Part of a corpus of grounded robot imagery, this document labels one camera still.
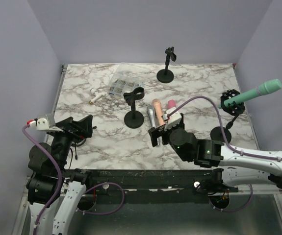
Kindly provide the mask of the silver condenser microphone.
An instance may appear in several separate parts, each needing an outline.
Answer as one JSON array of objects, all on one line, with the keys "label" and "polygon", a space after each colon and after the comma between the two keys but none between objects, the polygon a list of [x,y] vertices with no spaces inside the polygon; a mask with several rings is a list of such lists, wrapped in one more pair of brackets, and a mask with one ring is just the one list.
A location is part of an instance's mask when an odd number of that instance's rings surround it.
[{"label": "silver condenser microphone", "polygon": [[152,105],[147,106],[147,115],[150,121],[150,128],[152,127],[156,128],[155,110]]}]

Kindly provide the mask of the black desk mic stand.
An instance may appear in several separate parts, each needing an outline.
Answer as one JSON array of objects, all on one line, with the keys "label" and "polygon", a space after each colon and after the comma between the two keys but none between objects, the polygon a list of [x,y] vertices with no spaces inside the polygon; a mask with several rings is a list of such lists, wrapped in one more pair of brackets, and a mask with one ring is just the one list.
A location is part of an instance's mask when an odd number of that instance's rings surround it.
[{"label": "black desk mic stand", "polygon": [[171,70],[169,70],[170,61],[175,62],[177,59],[176,54],[174,53],[174,47],[169,47],[165,50],[166,60],[165,60],[165,68],[161,69],[157,74],[156,78],[159,82],[167,84],[171,83],[174,80],[174,74]]},{"label": "black desk mic stand", "polygon": [[136,129],[142,126],[144,123],[144,116],[141,112],[136,110],[135,102],[143,99],[145,91],[142,87],[135,88],[131,93],[124,93],[124,99],[130,111],[125,114],[124,123],[128,128]]}]

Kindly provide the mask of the beige microphone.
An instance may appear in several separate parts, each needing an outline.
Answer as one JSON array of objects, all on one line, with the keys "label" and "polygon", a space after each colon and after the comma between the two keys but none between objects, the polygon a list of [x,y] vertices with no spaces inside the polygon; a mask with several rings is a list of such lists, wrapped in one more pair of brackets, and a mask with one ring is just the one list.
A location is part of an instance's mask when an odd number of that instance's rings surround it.
[{"label": "beige microphone", "polygon": [[153,99],[152,101],[153,103],[153,107],[155,109],[155,113],[156,113],[156,116],[157,116],[157,120],[158,120],[158,123],[159,125],[164,125],[164,120],[162,118],[163,116],[163,112],[162,112],[162,108],[161,108],[161,102],[159,99]]}]

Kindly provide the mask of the pink microphone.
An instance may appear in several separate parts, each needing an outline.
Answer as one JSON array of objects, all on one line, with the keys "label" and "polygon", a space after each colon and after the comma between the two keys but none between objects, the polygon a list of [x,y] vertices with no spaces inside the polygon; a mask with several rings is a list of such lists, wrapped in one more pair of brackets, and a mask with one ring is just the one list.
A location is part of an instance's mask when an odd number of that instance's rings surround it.
[{"label": "pink microphone", "polygon": [[176,102],[174,100],[169,100],[168,101],[168,110],[175,110],[177,107]]}]

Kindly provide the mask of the teal microphone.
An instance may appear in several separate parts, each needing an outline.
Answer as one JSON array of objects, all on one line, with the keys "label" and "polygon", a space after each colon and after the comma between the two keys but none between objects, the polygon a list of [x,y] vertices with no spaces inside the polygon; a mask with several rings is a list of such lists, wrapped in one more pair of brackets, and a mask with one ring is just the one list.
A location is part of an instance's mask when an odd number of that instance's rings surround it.
[{"label": "teal microphone", "polygon": [[257,98],[259,96],[272,94],[282,88],[282,83],[279,79],[273,79],[267,82],[262,83],[257,88],[246,91],[244,93],[228,98],[228,100],[223,101],[223,104],[219,105],[219,108],[224,109],[228,108],[230,104],[234,102],[236,104],[244,103],[248,100]]}]

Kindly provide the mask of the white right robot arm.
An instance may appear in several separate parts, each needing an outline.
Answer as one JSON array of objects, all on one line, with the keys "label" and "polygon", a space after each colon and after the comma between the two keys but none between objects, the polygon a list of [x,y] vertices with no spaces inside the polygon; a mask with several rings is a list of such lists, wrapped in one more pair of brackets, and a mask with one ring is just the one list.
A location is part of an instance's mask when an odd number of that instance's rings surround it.
[{"label": "white right robot arm", "polygon": [[209,180],[210,188],[220,192],[226,186],[244,184],[269,184],[282,189],[282,151],[242,149],[228,143],[197,139],[184,127],[183,114],[175,122],[148,130],[152,146],[158,138],[170,145],[179,158],[200,167],[233,167],[235,171],[223,172]]}]

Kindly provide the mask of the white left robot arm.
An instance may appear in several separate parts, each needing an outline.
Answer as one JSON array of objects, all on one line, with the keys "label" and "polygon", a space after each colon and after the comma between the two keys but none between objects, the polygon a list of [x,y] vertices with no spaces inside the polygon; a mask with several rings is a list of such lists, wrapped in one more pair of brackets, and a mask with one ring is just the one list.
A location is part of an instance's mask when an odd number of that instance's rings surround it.
[{"label": "white left robot arm", "polygon": [[27,122],[23,134],[34,144],[28,168],[33,171],[26,188],[30,209],[30,234],[66,235],[84,193],[93,186],[91,172],[66,170],[72,145],[93,134],[93,117],[69,117],[55,122],[53,115]]}]

